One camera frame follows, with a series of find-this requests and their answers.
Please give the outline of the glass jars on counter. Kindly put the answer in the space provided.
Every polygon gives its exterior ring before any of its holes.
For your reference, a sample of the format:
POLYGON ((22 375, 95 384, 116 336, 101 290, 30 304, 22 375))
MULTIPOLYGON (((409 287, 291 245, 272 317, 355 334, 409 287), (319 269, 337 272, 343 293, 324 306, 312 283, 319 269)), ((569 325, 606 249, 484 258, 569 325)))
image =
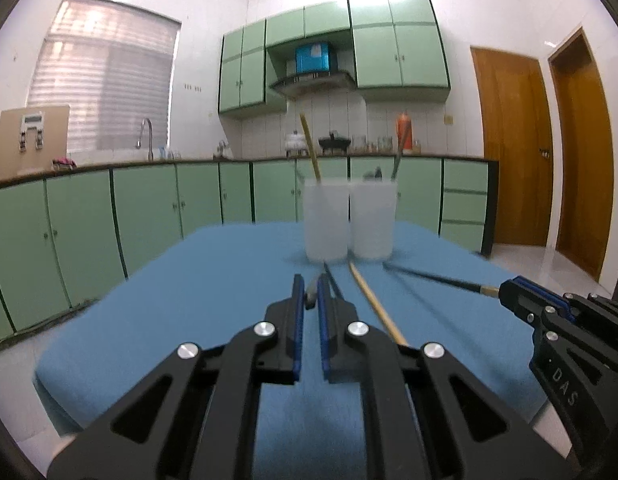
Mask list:
POLYGON ((391 136, 380 136, 375 139, 367 136, 352 136, 350 151, 354 154, 392 154, 394 139, 391 136))

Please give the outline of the window blinds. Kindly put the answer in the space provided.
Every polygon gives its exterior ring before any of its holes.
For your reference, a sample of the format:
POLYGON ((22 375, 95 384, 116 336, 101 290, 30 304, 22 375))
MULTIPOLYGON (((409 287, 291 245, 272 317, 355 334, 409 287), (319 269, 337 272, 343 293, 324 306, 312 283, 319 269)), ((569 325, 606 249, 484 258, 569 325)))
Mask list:
POLYGON ((29 106, 70 107, 67 152, 165 148, 181 24, 109 0, 62 0, 29 106))

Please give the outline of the black wok pan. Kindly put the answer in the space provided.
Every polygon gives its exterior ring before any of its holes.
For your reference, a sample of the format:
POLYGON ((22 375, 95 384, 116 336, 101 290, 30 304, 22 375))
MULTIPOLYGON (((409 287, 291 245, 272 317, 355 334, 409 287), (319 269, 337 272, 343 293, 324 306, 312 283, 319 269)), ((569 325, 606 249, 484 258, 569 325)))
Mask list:
POLYGON ((332 130, 327 136, 322 136, 322 138, 318 139, 318 145, 323 154, 345 155, 348 153, 351 140, 332 130))

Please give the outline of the green lower kitchen cabinets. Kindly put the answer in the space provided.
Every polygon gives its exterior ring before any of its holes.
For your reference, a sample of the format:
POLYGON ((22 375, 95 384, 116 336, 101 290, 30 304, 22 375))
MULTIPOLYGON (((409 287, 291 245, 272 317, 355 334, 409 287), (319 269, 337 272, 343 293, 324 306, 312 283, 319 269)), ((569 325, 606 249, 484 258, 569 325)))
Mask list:
POLYGON ((0 347, 94 304, 204 226, 298 221, 305 180, 374 170, 397 179, 399 220, 490 254, 499 191, 492 159, 192 159, 0 181, 0 347))

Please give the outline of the green upper kitchen cabinets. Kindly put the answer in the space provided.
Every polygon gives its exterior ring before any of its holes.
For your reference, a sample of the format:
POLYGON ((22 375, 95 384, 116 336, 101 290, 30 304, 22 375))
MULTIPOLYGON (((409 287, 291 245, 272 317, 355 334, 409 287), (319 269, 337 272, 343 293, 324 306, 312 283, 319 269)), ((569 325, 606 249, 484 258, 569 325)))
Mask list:
POLYGON ((270 85, 296 72, 295 50, 328 42, 338 69, 367 101, 443 102, 451 90, 431 0, 338 0, 253 22, 222 39, 218 112, 243 119, 281 113, 270 85))

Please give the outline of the orange thermos bottle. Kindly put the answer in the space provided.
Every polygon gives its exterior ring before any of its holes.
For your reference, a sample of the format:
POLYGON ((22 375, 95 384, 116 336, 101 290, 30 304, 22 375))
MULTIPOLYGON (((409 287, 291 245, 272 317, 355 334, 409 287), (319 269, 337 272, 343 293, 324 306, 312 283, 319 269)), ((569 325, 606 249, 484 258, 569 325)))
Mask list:
POLYGON ((413 123, 408 113, 401 113, 397 118, 396 133, 400 152, 413 149, 413 123))

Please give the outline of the black range hood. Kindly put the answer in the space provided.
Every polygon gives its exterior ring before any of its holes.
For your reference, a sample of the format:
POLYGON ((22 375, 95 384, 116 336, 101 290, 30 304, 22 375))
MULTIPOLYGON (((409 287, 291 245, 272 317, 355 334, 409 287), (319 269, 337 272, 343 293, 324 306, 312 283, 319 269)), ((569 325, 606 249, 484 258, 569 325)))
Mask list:
POLYGON ((286 76, 271 84, 270 89, 285 99, 295 101, 309 94, 339 89, 356 90, 356 82, 345 70, 318 70, 286 76))

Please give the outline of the grey metal chopstick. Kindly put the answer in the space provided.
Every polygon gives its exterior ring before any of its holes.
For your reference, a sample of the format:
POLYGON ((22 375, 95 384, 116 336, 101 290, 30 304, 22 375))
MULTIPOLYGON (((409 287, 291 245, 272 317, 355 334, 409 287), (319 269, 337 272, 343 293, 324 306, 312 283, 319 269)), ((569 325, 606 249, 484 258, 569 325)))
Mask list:
POLYGON ((394 168, 392 168, 392 173, 390 177, 390 179, 393 181, 397 179, 397 174, 398 174, 399 167, 401 164, 404 147, 410 135, 411 135, 410 125, 404 126, 399 132, 398 152, 397 152, 396 158, 394 159, 394 168))

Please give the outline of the white cooking pot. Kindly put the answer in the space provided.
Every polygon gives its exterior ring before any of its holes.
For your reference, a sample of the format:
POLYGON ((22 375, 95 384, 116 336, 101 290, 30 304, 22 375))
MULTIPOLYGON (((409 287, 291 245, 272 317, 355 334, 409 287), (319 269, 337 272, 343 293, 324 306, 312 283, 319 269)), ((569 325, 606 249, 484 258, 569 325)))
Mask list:
POLYGON ((308 156, 309 149, 306 137, 298 130, 284 136, 284 153, 286 157, 308 156))

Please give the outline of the blue box on hood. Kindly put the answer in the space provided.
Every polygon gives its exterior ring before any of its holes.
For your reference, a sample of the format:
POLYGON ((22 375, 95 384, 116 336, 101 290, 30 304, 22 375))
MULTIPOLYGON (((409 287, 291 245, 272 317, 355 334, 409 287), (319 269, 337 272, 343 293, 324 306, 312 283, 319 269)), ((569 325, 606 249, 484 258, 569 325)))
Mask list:
POLYGON ((338 69, 337 54, 328 42, 303 44, 295 50, 296 72, 331 72, 338 69))

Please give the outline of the bamboo chopstick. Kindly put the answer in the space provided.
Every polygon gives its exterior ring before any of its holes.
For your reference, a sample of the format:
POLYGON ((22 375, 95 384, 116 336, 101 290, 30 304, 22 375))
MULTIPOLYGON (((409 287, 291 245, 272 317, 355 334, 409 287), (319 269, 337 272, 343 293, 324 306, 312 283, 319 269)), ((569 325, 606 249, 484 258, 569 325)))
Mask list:
POLYGON ((388 332, 391 339, 396 344, 407 347, 409 343, 406 341, 405 336, 403 336, 401 330, 398 329, 396 323, 392 320, 392 318, 390 318, 390 315, 387 313, 382 303, 372 291, 370 285, 367 284, 367 281, 364 280, 363 275, 360 273, 352 260, 348 261, 348 267, 351 275, 353 276, 353 279, 356 281, 356 284, 359 286, 359 289, 361 289, 362 294, 371 305, 376 316, 379 318, 379 321, 382 323, 382 326, 386 328, 386 331, 388 332))
POLYGON ((309 124, 307 121, 307 117, 303 113, 300 113, 299 117, 300 117, 300 122, 301 122, 302 131, 304 134, 304 138, 306 139, 308 153, 309 153, 309 156, 312 162, 312 168, 314 171, 315 180, 316 182, 321 182, 322 174, 320 171, 320 166, 318 166, 318 156, 316 156, 315 154, 315 149, 314 149, 313 140, 312 140, 312 136, 310 133, 310 128, 309 128, 309 124))

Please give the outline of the blue table cloth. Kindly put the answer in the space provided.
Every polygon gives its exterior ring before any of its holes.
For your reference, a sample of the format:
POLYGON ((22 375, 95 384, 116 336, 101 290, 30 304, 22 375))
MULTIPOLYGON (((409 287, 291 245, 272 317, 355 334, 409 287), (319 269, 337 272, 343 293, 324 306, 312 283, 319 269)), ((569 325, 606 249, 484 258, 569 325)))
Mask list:
POLYGON ((618 479, 618 304, 409 223, 363 270, 298 223, 207 226, 74 318, 36 374, 80 434, 52 479, 618 479), (414 268, 475 290, 405 283, 414 268))

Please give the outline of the brown wooden door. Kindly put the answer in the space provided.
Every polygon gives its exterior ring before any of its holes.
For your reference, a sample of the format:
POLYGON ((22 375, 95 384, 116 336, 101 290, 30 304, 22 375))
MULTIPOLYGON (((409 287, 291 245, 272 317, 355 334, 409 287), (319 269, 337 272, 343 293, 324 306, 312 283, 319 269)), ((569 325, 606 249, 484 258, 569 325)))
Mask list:
POLYGON ((472 47, 484 156, 499 163, 494 241, 543 246, 553 195, 552 128, 539 61, 472 47))
POLYGON ((557 250, 596 280, 612 221, 614 161, 606 96, 583 29, 548 59, 563 153, 557 250))

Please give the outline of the black chopstick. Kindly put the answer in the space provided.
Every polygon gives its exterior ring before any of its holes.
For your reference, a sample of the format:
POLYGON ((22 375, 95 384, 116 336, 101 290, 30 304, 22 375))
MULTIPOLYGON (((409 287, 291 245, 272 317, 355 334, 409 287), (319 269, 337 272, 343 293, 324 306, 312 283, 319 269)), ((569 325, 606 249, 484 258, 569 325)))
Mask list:
POLYGON ((385 261, 382 266, 391 272, 397 272, 401 274, 406 274, 409 276, 414 276, 414 278, 422 278, 423 280, 432 281, 436 283, 440 283, 446 286, 463 289, 466 292, 473 292, 474 294, 478 294, 481 296, 487 296, 491 298, 499 297, 499 289, 495 286, 491 285, 483 285, 475 282, 457 280, 456 278, 446 278, 445 276, 430 274, 420 271, 415 271, 413 269, 408 269, 405 266, 397 266, 394 263, 390 263, 385 261))
POLYGON ((344 300, 344 295, 342 294, 341 289, 338 286, 332 271, 330 270, 330 266, 326 262, 323 263, 323 269, 327 276, 328 282, 330 283, 330 290, 333 292, 334 297, 339 300, 344 300))

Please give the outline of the green kitchen cabinets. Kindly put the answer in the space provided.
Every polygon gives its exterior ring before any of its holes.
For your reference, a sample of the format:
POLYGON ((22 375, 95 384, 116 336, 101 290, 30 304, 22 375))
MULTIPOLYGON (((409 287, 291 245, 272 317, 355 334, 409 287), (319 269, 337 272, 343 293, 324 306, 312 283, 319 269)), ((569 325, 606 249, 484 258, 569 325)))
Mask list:
POLYGON ((451 90, 431 0, 338 0, 253 22, 222 39, 218 112, 243 119, 281 113, 270 85, 296 72, 295 50, 328 42, 338 69, 367 101, 443 102, 451 90))
POLYGON ((204 226, 298 221, 305 180, 374 170, 397 179, 399 220, 490 254, 499 191, 492 159, 192 159, 0 181, 0 347, 94 304, 204 226))

